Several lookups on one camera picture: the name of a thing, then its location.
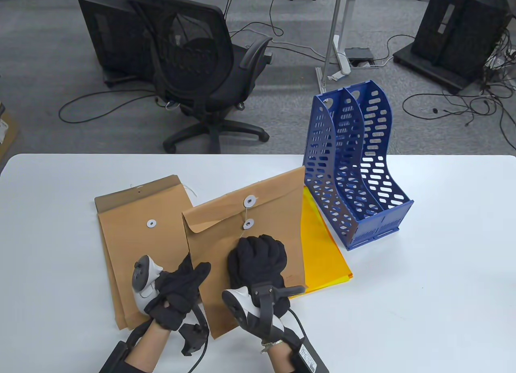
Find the person's right hand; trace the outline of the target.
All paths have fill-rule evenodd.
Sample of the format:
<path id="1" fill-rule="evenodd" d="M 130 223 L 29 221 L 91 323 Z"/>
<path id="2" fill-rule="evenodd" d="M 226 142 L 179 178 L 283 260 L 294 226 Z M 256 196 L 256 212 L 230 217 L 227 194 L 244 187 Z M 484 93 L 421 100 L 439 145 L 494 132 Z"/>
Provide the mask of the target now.
<path id="1" fill-rule="evenodd" d="M 287 265 L 284 244 L 269 235 L 242 237 L 227 257 L 230 289 L 224 291 L 225 302 L 229 296 L 240 310 L 254 311 L 253 286 L 285 288 L 282 272 Z"/>

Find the person's left hand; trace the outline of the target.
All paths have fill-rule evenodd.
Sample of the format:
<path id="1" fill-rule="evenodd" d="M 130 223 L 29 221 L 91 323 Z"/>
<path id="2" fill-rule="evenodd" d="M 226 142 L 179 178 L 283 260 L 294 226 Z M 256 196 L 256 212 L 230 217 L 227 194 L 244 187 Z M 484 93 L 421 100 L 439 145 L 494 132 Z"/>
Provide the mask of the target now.
<path id="1" fill-rule="evenodd" d="M 157 297 L 145 306 L 144 312 L 160 327 L 177 331 L 196 305 L 200 296 L 199 287 L 210 271 L 209 262 L 201 262 L 193 267 L 190 255 L 186 255 L 177 270 L 163 271 L 156 279 Z"/>

